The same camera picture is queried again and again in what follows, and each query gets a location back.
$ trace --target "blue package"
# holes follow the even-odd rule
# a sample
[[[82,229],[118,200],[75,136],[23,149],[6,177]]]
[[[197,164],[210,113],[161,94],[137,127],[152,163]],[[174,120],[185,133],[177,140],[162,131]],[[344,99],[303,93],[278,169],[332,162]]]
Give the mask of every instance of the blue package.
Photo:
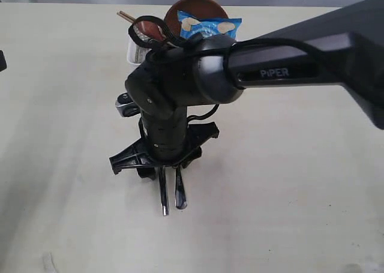
[[[236,31],[242,22],[241,18],[198,19],[183,11],[178,11],[178,19],[181,23],[180,36],[185,39],[199,32],[203,34],[204,38],[217,34],[227,34],[235,39]]]

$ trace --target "brown circular object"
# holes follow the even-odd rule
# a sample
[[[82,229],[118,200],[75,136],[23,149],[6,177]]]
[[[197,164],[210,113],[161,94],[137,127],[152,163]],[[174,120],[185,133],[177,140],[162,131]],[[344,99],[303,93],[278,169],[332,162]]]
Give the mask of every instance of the brown circular object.
[[[169,29],[177,36],[181,29],[178,11],[187,12],[198,19],[228,18],[224,9],[213,0],[180,0],[172,5],[164,18]]]

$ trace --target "white table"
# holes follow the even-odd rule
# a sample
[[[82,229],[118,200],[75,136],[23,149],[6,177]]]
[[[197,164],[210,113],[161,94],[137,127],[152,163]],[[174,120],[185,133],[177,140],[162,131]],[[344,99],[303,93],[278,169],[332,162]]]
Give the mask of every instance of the white table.
[[[383,270],[384,133],[340,87],[221,106],[182,212],[161,215],[157,181],[113,175],[108,158],[139,137],[114,108],[130,72],[116,11],[167,9],[0,4],[0,272],[44,272],[47,252],[59,273]],[[332,9],[226,10],[243,40]]]

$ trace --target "robotic arm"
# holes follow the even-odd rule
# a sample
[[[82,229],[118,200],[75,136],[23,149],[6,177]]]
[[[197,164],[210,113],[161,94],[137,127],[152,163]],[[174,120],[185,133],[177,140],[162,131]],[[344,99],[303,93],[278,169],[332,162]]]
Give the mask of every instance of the robotic arm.
[[[206,119],[247,88],[341,84],[384,129],[384,48],[366,34],[328,28],[306,42],[272,36],[236,43],[226,35],[197,36],[183,48],[150,52],[116,102],[124,117],[141,114],[141,138],[110,158],[114,173],[136,168],[142,178],[159,178],[163,215],[168,215],[164,168],[174,167],[175,205],[184,209],[181,168],[201,157],[201,145],[219,134],[213,122],[190,121]],[[188,106],[209,104],[215,107],[206,115],[187,117]]]

